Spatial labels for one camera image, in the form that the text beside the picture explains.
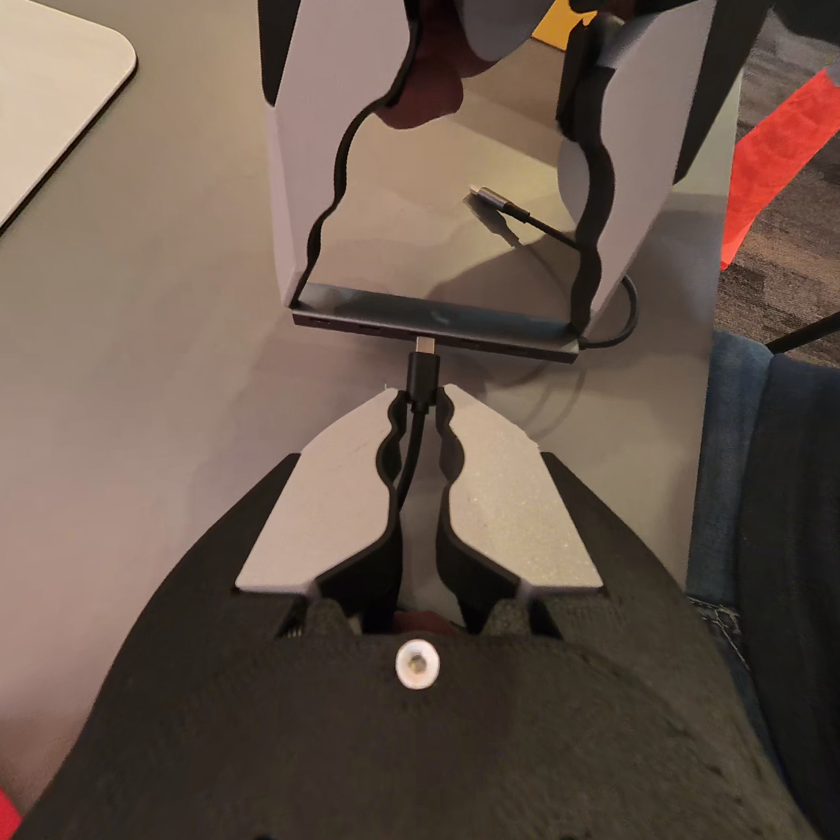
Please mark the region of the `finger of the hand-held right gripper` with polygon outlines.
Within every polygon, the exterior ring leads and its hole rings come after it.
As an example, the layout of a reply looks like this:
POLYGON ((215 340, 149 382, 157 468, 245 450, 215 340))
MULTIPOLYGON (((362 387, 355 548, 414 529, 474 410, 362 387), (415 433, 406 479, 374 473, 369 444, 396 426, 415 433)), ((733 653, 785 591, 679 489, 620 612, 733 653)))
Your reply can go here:
POLYGON ((671 193, 716 5, 591 23, 598 51, 563 96, 557 165, 579 249, 572 330, 600 318, 671 193))
POLYGON ((346 193, 354 135, 399 99, 421 32, 419 2, 263 3, 272 236, 285 308, 297 306, 322 228, 346 193))

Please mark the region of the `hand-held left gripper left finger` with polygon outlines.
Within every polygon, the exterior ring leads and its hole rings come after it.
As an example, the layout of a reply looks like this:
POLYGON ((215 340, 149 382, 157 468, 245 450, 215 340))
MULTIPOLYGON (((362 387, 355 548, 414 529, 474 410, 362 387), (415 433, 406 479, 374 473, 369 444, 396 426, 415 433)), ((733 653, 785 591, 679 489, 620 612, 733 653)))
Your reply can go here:
POLYGON ((363 614, 398 590, 403 392, 390 387, 299 454, 235 581, 250 594, 330 599, 363 614))

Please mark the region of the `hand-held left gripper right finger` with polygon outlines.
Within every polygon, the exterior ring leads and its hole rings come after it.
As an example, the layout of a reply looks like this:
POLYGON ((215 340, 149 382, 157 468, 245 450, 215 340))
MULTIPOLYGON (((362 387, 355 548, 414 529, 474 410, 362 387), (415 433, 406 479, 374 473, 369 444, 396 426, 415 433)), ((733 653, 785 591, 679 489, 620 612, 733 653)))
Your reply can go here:
POLYGON ((600 592, 602 577, 539 446, 453 384, 438 390, 436 425, 445 479, 437 572, 467 612, 600 592))

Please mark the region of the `person's jeans leg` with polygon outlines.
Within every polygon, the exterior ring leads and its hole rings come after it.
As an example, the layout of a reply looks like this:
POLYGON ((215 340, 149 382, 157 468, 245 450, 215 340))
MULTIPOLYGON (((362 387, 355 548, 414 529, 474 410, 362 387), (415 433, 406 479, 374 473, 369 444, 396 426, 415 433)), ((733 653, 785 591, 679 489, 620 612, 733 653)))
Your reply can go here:
POLYGON ((805 553, 819 595, 838 617, 838 369, 772 356, 750 339, 715 332, 697 477, 686 591, 689 597, 738 612, 737 526, 749 447, 765 386, 771 414, 770 452, 799 434, 804 449, 779 474, 816 492, 821 511, 801 503, 798 521, 815 513, 805 533, 816 539, 805 553))

